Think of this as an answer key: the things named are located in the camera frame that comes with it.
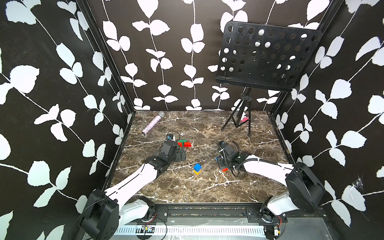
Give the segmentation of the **blue square lego brick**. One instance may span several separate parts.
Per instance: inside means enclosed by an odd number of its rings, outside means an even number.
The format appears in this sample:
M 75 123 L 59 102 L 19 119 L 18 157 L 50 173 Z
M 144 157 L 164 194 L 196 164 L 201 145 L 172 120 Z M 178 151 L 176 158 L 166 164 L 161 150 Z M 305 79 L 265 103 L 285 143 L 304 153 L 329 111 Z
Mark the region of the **blue square lego brick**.
M 201 166 L 200 164 L 195 164 L 195 166 L 194 166 L 194 171 L 195 171 L 195 172 L 200 172 L 200 171 L 201 171 L 201 168 L 202 168 L 202 166 Z

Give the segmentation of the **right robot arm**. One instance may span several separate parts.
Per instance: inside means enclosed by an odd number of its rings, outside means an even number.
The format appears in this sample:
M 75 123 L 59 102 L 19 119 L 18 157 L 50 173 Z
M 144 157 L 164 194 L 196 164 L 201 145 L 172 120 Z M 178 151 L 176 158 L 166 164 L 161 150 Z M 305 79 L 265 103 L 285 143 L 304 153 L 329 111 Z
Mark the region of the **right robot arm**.
M 220 154 L 216 161 L 221 170 L 257 174 L 277 181 L 287 188 L 286 192 L 272 196 L 264 202 L 258 216 L 274 218 L 296 210 L 306 213 L 317 210 L 325 187 L 306 164 L 271 162 L 248 152 L 241 152 L 239 145 L 236 142 L 233 144 L 235 149 L 224 141 L 216 143 Z

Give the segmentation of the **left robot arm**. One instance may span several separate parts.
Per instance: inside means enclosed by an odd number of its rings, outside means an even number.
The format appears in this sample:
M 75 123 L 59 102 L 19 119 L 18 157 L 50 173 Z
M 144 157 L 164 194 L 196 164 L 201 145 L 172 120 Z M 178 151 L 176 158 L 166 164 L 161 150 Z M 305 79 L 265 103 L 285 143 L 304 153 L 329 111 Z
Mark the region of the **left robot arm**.
M 129 177 L 104 191 L 94 190 L 75 226 L 92 240 L 109 240 L 117 229 L 137 219 L 148 218 L 154 203 L 141 198 L 129 200 L 147 184 L 163 174 L 174 162 L 186 159 L 185 148 L 167 139 L 163 145 Z

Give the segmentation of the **purple glitter microphone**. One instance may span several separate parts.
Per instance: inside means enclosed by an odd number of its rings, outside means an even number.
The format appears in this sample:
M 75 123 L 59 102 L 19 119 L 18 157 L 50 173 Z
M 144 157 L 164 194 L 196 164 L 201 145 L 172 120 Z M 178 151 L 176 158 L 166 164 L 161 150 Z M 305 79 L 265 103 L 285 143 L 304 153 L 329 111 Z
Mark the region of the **purple glitter microphone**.
M 152 121 L 142 130 L 142 134 L 146 136 L 148 132 L 165 116 L 164 111 L 160 111 Z

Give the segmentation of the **black perforated music stand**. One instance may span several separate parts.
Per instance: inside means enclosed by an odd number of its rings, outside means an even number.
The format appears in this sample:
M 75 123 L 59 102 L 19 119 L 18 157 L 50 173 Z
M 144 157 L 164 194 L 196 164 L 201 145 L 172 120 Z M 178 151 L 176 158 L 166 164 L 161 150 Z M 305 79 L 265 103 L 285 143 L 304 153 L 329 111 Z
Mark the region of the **black perforated music stand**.
M 245 88 L 227 122 L 236 127 L 252 106 L 252 89 L 289 92 L 295 85 L 322 32 L 230 21 L 224 27 L 216 81 Z

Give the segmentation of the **black mounting rail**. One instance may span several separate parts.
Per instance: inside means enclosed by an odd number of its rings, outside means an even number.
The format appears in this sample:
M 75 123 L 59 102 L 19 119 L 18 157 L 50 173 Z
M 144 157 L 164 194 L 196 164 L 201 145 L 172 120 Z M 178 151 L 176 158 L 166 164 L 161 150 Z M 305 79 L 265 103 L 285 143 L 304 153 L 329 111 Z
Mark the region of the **black mounting rail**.
M 279 223 L 288 223 L 293 219 L 320 219 L 328 223 L 329 219 L 323 209 L 319 208 L 314 213 L 305 213 L 301 210 L 291 211 L 272 217 L 272 220 L 266 222 L 262 219 L 260 213 L 262 203 L 197 203 L 197 204 L 155 204 L 155 219 L 149 219 L 151 224 L 169 223 L 171 219 L 245 219 L 248 223 L 259 225 L 277 225 Z

